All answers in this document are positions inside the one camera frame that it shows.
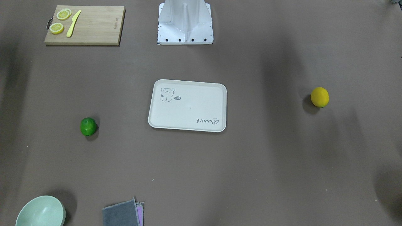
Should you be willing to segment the yellow lemon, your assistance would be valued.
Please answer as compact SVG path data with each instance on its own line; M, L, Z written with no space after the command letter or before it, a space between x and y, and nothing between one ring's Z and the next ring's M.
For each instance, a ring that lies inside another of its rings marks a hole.
M329 103L330 97L328 91L323 87L316 87L310 94L312 103L319 108L324 108Z

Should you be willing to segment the lemon slice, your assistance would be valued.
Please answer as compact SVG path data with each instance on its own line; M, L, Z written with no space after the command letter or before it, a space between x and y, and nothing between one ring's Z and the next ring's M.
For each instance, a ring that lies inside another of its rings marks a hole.
M64 31L64 26L62 23L53 23L49 26L49 29L51 34L60 34Z
M56 17L59 20L66 20L68 19L72 14L72 10L70 10L69 8L64 8L62 10L60 10L57 14Z

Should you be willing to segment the light green bowl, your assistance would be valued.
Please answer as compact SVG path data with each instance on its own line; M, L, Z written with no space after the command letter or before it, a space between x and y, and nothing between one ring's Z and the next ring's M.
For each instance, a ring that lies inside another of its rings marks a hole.
M16 226L63 226L66 209L54 196L38 196L20 210Z

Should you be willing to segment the grey folded cloth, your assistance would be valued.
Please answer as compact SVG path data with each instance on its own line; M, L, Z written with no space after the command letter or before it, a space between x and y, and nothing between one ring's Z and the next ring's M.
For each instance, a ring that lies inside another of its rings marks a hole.
M139 226L135 199L102 209L104 226Z

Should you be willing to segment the lower lemon slice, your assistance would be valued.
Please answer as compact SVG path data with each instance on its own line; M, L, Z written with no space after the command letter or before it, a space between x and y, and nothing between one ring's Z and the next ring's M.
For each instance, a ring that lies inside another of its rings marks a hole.
M64 31L64 26L62 23L53 23L49 26L49 29L51 34L60 34Z

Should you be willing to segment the upper lemon slice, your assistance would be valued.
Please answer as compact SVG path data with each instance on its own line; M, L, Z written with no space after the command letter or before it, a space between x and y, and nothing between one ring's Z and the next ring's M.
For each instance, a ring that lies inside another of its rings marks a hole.
M70 10L69 8L64 8L62 10L60 10L57 14L56 17L59 20L66 20L68 19L72 14L72 10Z

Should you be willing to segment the wooden cutting board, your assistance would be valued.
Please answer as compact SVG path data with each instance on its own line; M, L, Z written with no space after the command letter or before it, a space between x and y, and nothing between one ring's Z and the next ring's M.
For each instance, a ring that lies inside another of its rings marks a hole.
M59 20L56 14L64 9L72 10L72 15L66 20ZM67 31L72 23L72 17L81 10L75 24L72 36L67 38ZM62 23L64 31L60 34L47 32L46 45L74 46L119 46L124 23L124 6L74 6L57 5L53 14L53 23Z

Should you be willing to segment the cream rabbit print tray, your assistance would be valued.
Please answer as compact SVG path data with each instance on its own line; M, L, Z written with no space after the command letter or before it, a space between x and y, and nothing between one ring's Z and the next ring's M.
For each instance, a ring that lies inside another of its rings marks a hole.
M227 89L221 83L159 79L148 123L160 129L222 132L227 123Z

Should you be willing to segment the purple folded cloth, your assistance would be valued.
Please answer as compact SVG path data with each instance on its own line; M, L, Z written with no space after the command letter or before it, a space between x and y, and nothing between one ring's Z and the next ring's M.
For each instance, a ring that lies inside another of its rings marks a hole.
M136 202L136 208L137 208L137 212L138 212L139 225L143 226L144 225L144 203Z

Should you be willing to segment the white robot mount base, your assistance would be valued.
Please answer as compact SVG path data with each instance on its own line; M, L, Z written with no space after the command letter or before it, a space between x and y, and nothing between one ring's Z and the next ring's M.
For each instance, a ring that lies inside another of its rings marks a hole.
M159 5L159 45L208 45L214 42L211 6L204 0L165 0Z

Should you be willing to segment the yellow plastic knife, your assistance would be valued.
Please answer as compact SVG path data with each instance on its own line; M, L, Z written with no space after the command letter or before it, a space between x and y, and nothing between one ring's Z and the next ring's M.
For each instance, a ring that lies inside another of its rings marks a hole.
M77 19L79 18L79 15L81 13L81 10L79 10L78 12L76 12L76 14L72 17L72 23L67 31L66 37L69 38L72 36L72 33L74 31Z

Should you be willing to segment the green lime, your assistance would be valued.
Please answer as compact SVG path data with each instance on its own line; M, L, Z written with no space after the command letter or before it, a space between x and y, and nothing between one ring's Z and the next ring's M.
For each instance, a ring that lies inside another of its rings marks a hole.
M91 117L87 117L81 120L80 131L84 136L91 136L96 132L97 124Z

